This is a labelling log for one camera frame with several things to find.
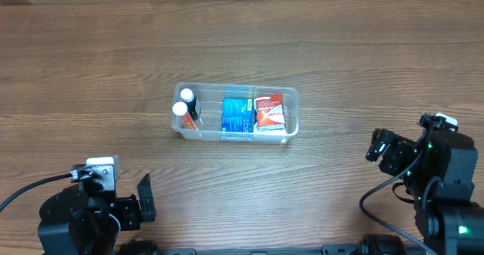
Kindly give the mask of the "white Hansaplast plaster box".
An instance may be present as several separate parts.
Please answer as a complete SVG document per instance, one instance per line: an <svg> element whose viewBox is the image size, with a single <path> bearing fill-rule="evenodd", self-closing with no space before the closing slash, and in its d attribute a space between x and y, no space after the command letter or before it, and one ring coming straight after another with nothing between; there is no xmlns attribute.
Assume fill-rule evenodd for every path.
<svg viewBox="0 0 484 255"><path fill-rule="evenodd" d="M253 133L255 135L286 135L287 134L286 129L260 130L256 124L253 127Z"/></svg>

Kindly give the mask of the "orange Redoxon tube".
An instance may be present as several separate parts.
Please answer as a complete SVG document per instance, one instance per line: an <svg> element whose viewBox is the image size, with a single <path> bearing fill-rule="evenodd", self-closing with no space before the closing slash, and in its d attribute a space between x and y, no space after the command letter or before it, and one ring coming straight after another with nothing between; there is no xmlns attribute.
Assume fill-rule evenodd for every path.
<svg viewBox="0 0 484 255"><path fill-rule="evenodd" d="M186 129L196 130L197 127L188 113L188 106L183 101L178 101L173 104L172 112L181 120Z"/></svg>

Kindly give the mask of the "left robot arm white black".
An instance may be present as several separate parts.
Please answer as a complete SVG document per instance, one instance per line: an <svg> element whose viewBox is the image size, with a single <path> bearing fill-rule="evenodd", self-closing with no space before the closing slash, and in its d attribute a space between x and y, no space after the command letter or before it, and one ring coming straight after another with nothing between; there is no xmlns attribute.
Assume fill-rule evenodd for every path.
<svg viewBox="0 0 484 255"><path fill-rule="evenodd" d="M135 231L156 217L150 176L137 185L138 195L116 196L111 175L75 176L75 185L41 206L38 236L45 254L115 254L118 235Z"/></svg>

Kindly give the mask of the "black bottle white cap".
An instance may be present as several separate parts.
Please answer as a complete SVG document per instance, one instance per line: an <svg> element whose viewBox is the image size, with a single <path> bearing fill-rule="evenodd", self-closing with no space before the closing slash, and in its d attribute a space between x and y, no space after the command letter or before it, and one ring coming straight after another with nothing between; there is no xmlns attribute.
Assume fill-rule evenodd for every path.
<svg viewBox="0 0 484 255"><path fill-rule="evenodd" d="M191 89L182 89L180 92L180 97L188 107L188 113L191 115L194 121L200 118L201 104L197 96L193 93Z"/></svg>

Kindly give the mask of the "red medicine box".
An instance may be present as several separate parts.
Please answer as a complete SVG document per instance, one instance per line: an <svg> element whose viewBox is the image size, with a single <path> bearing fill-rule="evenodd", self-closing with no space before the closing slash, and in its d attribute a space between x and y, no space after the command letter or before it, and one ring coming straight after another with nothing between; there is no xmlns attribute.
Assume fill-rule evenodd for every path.
<svg viewBox="0 0 484 255"><path fill-rule="evenodd" d="M259 131L285 128L284 102L282 94L273 94L255 99L257 128Z"/></svg>

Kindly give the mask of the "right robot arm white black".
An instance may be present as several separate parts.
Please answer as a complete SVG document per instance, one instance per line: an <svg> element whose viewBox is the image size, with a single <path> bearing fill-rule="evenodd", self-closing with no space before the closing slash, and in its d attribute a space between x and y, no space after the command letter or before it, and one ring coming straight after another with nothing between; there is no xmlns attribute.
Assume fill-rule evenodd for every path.
<svg viewBox="0 0 484 255"><path fill-rule="evenodd" d="M401 180L413 197L419 241L393 227L428 254L481 254L483 208L471 200L478 151L471 137L456 129L425 129L412 141L375 129L366 158Z"/></svg>

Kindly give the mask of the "blue medicine box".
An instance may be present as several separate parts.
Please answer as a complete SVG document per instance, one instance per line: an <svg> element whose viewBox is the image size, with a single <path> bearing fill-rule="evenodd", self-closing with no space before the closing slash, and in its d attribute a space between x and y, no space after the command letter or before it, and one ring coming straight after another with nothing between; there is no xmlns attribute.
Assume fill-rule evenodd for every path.
<svg viewBox="0 0 484 255"><path fill-rule="evenodd" d="M250 98L225 98L222 105L223 132L253 132L254 109Z"/></svg>

